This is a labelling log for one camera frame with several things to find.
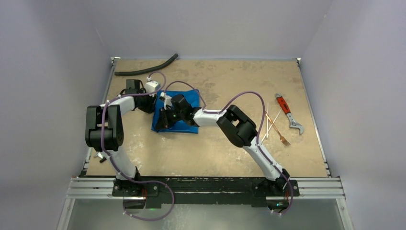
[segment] blue cloth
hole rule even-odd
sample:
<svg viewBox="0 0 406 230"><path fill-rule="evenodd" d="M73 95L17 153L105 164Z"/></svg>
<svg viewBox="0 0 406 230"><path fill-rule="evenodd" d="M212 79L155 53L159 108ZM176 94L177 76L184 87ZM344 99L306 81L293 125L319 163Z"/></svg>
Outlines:
<svg viewBox="0 0 406 230"><path fill-rule="evenodd" d="M168 96L175 96L176 94L183 94L183 96L186 98L186 100L192 105L192 107L199 107L200 100L199 100L199 94L195 90L189 90L189 91L166 91L166 94ZM155 103L155 112L154 112L154 117L152 118L152 131L156 131L154 129L155 125L158 122L159 119L159 109L164 107L164 103L161 100L157 100ZM171 128L159 130L156 132L176 132L176 133L198 133L199 128L195 126L189 126L187 125L184 121L178 121L175 123L175 125Z"/></svg>

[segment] wooden table surface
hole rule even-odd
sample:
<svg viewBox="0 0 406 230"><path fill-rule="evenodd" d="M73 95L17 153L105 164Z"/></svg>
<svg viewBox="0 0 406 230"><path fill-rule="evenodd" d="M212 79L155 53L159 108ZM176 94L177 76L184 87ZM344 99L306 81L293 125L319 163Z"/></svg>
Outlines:
<svg viewBox="0 0 406 230"><path fill-rule="evenodd" d="M119 60L116 71L134 71L156 66L162 60ZM275 99L279 92L287 101L304 133L289 128L289 120L281 112L275 125L291 143L284 146L274 129L264 145L271 155L293 177L327 177L320 145L306 100L301 75L294 61L242 60L176 60L162 72L167 83L181 80L199 89L207 109L221 109L236 94L256 91L262 95L269 114L274 118L281 109ZM113 76L108 99L125 88L126 79L146 81L147 75ZM159 74L152 78L163 83ZM175 83L169 90L187 91ZM259 127L261 103L257 96L245 94L234 101ZM199 134L156 133L151 131L152 114L140 110L123 116L124 148L141 175L147 176L263 176L251 156L232 145L217 127L200 127ZM265 134L264 123L261 137ZM87 175L114 175L111 165L99 158L90 158Z"/></svg>

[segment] metal frame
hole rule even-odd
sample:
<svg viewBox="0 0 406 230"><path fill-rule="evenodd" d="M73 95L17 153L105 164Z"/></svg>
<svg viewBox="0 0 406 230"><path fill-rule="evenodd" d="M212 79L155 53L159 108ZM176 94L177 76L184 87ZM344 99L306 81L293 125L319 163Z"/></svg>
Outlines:
<svg viewBox="0 0 406 230"><path fill-rule="evenodd" d="M114 71L117 65L119 57L112 57L112 69L108 78L107 86L104 92L101 103L104 103L107 99L108 90L114 75ZM324 154L324 150L320 141L320 135L318 133L317 125L313 116L313 111L310 106L310 102L307 96L303 77L300 72L299 61L296 61L299 69L300 76L302 78L302 84L306 94L307 103L309 105L310 114L312 116L313 124L315 126L317 139L320 145L322 157L325 163L327 178L292 178L298 181L298 186L301 195L295 197L295 199L335 199L338 206L338 215L341 217L343 227L345 230L353 230L353 225L348 212L345 194L342 187L340 178L331 178L329 166ZM91 148L88 149L83 170L86 171L89 166L91 158ZM65 204L62 210L61 217L59 219L57 230L66 230L68 228L69 219L72 214L72 209L76 199L124 199L124 197L112 196L113 191L113 179L112 177L102 178L72 178L69 184L69 188L66 195ZM142 200L142 197L126 197L126 199ZM267 197L267 200L283 199L283 197Z"/></svg>
<svg viewBox="0 0 406 230"><path fill-rule="evenodd" d="M297 180L300 196L295 199L344 199L339 178L291 178ZM143 200L141 196L112 196L114 178L72 178L67 199L134 199ZM269 196L267 200L280 200L283 197Z"/></svg>

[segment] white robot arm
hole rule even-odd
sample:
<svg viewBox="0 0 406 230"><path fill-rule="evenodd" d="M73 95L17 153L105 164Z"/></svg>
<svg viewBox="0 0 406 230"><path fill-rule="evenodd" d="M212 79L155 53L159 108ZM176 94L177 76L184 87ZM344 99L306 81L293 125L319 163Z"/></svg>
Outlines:
<svg viewBox="0 0 406 230"><path fill-rule="evenodd" d="M154 92L160 87L160 83L151 79L145 84L145 88L140 88L139 80L127 80L125 92L127 94L140 93L142 90L145 92ZM155 101L157 99L156 94L147 95L144 97L132 97L120 95L122 98L109 104L107 109L107 124L104 132L105 148L110 155L105 153L100 145L101 131L100 126L104 125L102 122L101 113L105 104L99 106L89 106L86 113L86 144L89 147L93 147L97 152L108 159L110 164L116 170L116 178L119 180L126 180L121 173L124 173L130 178L134 178L136 175L136 167L131 163L130 159L125 152L125 149L121 147L124 140L123 124L121 117L140 108L146 113L153 112L155 108Z"/></svg>
<svg viewBox="0 0 406 230"><path fill-rule="evenodd" d="M257 140L255 123L237 106L231 105L221 112L220 110L193 108L181 94L170 97L162 92L159 98L164 102L164 108L160 110L160 119L156 129L168 128L179 120L183 120L190 126L219 127L232 144L243 148L250 154L268 180L275 181L281 177L281 172L285 171L262 142Z"/></svg>

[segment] wrench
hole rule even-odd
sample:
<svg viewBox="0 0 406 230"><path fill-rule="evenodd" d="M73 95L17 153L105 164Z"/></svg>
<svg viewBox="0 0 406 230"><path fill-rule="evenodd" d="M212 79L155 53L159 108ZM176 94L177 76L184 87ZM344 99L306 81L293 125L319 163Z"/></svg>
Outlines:
<svg viewBox="0 0 406 230"><path fill-rule="evenodd" d="M289 122L291 123L291 125L289 127L298 128L299 135L301 135L305 128L301 124L299 124L298 122L295 121L295 119L292 116L291 110L289 109L288 104L286 103L286 101L284 100L282 95L280 93L277 93L277 94L275 94L275 97L278 100L279 105L281 106L281 108L283 109L283 111L289 118Z"/></svg>

